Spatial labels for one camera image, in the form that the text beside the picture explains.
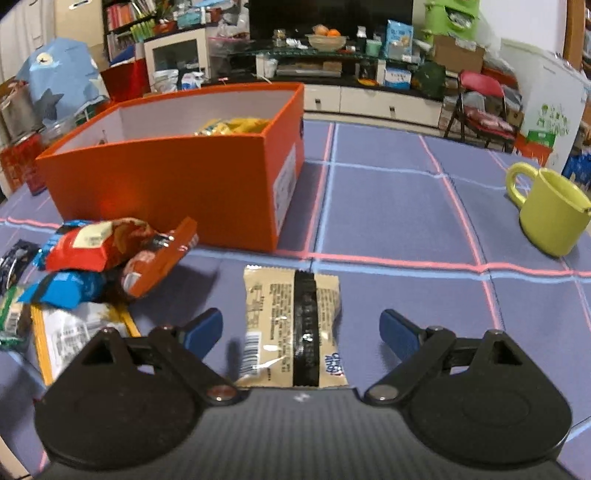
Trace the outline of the yellow snack packets in box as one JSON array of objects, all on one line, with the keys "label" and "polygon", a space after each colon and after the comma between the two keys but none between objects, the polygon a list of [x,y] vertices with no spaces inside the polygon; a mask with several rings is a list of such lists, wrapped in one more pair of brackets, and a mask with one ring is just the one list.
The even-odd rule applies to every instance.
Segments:
[{"label": "yellow snack packets in box", "polygon": [[270,124],[269,119],[254,117],[212,119],[195,131],[196,136],[226,136],[238,134],[259,134]]}]

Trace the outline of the blue shark paper bag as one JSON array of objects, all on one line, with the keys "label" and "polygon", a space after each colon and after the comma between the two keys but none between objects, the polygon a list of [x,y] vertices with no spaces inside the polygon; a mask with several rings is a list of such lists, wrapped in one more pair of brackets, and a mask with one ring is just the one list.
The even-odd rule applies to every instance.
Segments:
[{"label": "blue shark paper bag", "polygon": [[28,85],[34,110],[44,125],[110,99],[87,45],[77,40],[55,38],[37,49],[16,79]]}]

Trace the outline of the blue cookie snack packet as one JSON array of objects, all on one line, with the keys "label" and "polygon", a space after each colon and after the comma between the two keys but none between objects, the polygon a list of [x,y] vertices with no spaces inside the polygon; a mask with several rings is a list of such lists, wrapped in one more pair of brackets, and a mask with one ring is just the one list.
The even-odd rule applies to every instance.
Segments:
[{"label": "blue cookie snack packet", "polygon": [[101,273],[61,271],[47,274],[30,285],[18,301],[24,304],[46,304],[59,309],[74,309],[97,299],[106,285]]}]

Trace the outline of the dark snack packet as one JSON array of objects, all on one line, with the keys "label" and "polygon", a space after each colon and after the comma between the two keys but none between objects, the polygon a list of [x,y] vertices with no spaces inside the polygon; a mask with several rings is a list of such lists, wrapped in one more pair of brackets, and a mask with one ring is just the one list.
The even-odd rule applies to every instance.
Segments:
[{"label": "dark snack packet", "polygon": [[19,282],[23,272],[37,255],[39,248],[40,246],[36,243],[18,240],[1,256],[1,295],[4,295]]}]

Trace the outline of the yellow-green mug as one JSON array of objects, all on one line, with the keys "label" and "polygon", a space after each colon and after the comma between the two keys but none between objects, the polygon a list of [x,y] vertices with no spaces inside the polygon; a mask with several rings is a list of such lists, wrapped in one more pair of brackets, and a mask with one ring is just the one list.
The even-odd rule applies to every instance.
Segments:
[{"label": "yellow-green mug", "polygon": [[506,192],[523,233],[546,255],[568,255],[590,223],[590,199],[553,170],[518,162],[507,170]]}]

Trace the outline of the beige cookie snack packet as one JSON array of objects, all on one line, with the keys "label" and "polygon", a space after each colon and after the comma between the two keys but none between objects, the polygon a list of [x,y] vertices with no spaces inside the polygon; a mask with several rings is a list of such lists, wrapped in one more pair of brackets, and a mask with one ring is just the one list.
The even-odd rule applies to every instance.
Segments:
[{"label": "beige cookie snack packet", "polygon": [[348,385],[335,333],[339,278],[249,265],[245,283],[243,388],[339,388]]}]

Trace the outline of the red snack bag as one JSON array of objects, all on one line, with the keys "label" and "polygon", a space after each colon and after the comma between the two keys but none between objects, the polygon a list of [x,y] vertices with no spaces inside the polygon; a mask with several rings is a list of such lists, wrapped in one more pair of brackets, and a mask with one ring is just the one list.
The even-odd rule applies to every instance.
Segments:
[{"label": "red snack bag", "polygon": [[156,231],[134,218],[101,221],[62,235],[49,252],[49,272],[83,270],[104,272],[131,259]]}]

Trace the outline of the brown-orange snack packet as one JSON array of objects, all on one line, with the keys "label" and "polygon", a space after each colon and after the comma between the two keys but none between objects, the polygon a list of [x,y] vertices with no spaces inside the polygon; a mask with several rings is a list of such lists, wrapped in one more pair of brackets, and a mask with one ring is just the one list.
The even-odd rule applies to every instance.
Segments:
[{"label": "brown-orange snack packet", "polygon": [[132,300],[145,296],[197,243],[197,222],[190,217],[166,234],[154,234],[122,269],[119,277],[122,293]]}]

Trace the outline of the red folding chair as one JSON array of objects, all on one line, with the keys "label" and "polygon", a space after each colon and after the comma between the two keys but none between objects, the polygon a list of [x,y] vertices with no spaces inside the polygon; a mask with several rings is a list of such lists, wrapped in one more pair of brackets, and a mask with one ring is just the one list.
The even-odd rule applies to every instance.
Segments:
[{"label": "red folding chair", "polygon": [[516,128],[508,121],[505,93],[501,84],[490,76],[463,70],[458,76],[459,95],[443,137],[448,139],[455,123],[460,125],[460,141],[467,131],[477,139],[499,144],[508,153],[516,140]]}]

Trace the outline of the orange cardboard box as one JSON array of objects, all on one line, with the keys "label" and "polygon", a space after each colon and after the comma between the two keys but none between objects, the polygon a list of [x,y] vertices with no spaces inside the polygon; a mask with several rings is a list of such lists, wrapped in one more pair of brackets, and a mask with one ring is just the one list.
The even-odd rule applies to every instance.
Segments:
[{"label": "orange cardboard box", "polygon": [[[269,119],[259,134],[196,136],[212,119]],[[304,165],[304,86],[230,84],[123,102],[45,150],[61,217],[133,217],[160,231],[190,217],[207,246],[276,249]]]}]

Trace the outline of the white yellow snack packet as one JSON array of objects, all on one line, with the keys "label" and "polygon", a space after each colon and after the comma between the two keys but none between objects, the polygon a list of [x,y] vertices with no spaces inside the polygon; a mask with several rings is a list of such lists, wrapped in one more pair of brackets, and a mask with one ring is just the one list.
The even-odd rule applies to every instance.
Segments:
[{"label": "white yellow snack packet", "polygon": [[43,382],[50,386],[91,338],[103,328],[139,337],[125,305],[85,302],[72,310],[31,306],[32,330]]}]

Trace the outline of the white TV cabinet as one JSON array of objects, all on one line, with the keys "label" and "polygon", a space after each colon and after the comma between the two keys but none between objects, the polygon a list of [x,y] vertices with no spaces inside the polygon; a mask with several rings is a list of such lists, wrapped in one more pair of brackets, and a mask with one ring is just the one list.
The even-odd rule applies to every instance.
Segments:
[{"label": "white TV cabinet", "polygon": [[339,114],[437,128],[442,109],[433,101],[384,90],[332,85],[304,85],[304,111]]}]

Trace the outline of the fruit bowl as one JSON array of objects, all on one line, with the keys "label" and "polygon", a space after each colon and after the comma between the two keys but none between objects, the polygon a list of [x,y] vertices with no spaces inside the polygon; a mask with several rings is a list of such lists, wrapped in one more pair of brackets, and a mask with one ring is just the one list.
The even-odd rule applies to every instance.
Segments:
[{"label": "fruit bowl", "polygon": [[322,52],[341,50],[348,41],[348,37],[342,36],[339,30],[329,29],[322,24],[312,27],[311,34],[308,34],[307,38],[312,48]]}]

